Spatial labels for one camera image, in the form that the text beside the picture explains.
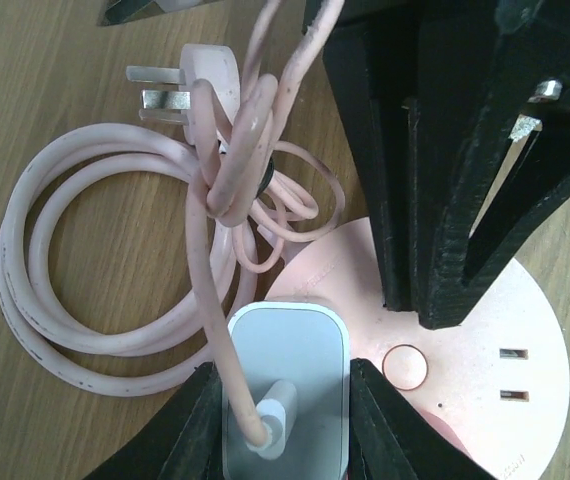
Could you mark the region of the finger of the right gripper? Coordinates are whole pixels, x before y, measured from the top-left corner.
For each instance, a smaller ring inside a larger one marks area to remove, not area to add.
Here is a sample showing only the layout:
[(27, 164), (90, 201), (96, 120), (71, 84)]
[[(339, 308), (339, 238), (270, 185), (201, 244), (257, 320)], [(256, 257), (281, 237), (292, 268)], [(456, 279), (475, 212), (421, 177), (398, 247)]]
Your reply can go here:
[(469, 240), (500, 187), (494, 180), (518, 115), (475, 120), (424, 110), (341, 114), (370, 214), (385, 306), (430, 330), (460, 324), (486, 288), (464, 284)]
[(488, 287), (536, 228), (570, 198), (570, 144), (527, 147), (469, 240), (463, 280)]

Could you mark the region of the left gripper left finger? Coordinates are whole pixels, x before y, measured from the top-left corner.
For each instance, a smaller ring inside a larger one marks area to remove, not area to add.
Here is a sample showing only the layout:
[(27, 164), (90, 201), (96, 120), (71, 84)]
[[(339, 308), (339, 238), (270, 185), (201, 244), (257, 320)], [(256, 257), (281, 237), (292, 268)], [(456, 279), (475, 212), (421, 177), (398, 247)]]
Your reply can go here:
[(88, 479), (222, 479), (222, 384), (196, 368), (151, 420)]

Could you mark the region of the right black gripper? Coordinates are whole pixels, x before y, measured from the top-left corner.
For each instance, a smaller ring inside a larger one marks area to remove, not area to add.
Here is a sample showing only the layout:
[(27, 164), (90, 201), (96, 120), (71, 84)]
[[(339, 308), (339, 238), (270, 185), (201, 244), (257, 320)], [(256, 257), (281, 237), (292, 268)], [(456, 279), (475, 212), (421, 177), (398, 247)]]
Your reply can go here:
[(570, 1), (348, 1), (323, 64), (341, 114), (570, 117)]

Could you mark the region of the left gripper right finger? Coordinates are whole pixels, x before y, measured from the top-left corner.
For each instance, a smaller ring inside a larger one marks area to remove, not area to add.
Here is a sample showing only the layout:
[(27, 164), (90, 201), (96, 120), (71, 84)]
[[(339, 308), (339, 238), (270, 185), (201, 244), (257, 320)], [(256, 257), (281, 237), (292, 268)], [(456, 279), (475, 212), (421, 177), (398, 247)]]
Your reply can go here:
[(350, 479), (488, 479), (368, 360), (350, 364)]

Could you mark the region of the round pink power strip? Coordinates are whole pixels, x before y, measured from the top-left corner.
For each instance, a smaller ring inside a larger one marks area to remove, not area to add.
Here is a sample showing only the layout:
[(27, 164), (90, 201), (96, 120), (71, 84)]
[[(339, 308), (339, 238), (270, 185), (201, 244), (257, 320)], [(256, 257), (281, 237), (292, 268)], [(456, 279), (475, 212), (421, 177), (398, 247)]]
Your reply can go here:
[[(167, 83), (181, 99), (186, 138), (120, 123), (73, 130), (47, 145), (21, 174), (0, 229), (0, 305), (20, 344), (45, 369), (84, 390), (114, 397), (173, 394), (194, 370), (214, 364), (222, 410), (230, 404), (253, 446), (268, 433), (232, 342), (229, 324), (262, 301), (322, 304), (349, 333), (350, 364), (370, 361), (488, 479), (537, 479), (553, 455), (569, 403), (569, 367), (560, 327), (544, 294), (511, 261), (459, 326), (422, 327), (415, 315), (388, 313), (374, 301), (374, 243), (364, 220), (336, 220), (305, 233), (295, 221), (318, 207), (299, 184), (271, 176), (267, 208), (250, 194), (272, 151), (320, 172), (336, 206), (344, 191), (303, 148), (281, 140), (301, 80), (320, 51), (303, 42), (280, 77), (260, 75), (262, 47), (243, 66), (217, 45), (186, 45), (178, 69), (129, 67), (132, 81)], [(123, 334), (93, 331), (61, 305), (48, 269), (58, 219), (83, 190), (135, 171), (188, 185), (230, 186), (230, 211), (206, 227), (206, 203), (186, 203), (192, 290), (154, 322)]]

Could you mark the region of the white usb charger plug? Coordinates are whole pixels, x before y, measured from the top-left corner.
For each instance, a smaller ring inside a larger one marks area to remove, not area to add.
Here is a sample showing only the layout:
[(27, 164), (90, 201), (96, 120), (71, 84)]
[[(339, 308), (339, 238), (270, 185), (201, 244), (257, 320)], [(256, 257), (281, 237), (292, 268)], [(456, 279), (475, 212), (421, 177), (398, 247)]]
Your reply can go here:
[(268, 442), (245, 440), (222, 410), (227, 479), (342, 479), (349, 463), (350, 342), (343, 320), (317, 303), (262, 301), (229, 324)]

